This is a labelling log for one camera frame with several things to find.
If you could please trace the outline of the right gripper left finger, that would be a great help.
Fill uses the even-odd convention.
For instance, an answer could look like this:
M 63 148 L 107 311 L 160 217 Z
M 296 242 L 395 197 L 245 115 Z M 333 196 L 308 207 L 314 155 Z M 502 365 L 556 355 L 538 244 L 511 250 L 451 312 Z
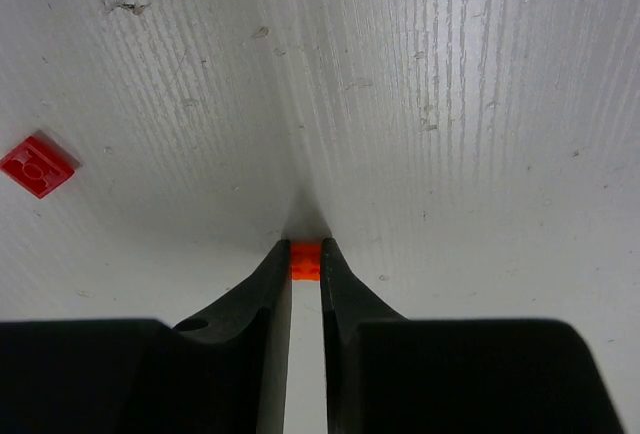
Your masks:
M 93 319 L 1 326 L 5 433 L 280 433 L 290 245 L 179 322 Z

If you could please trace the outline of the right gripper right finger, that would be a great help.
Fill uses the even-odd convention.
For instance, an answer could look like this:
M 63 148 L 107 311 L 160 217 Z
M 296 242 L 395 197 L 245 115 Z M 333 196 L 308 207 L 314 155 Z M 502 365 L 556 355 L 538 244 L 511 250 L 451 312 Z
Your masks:
M 410 320 L 320 260 L 332 433 L 619 433 L 591 352 L 551 319 Z

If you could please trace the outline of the small orange lego stud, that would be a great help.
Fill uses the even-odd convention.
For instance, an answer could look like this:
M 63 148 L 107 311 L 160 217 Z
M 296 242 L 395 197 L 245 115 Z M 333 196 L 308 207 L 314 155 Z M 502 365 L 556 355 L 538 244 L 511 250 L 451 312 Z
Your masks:
M 292 242 L 290 276 L 293 281 L 319 282 L 321 278 L 321 242 Z

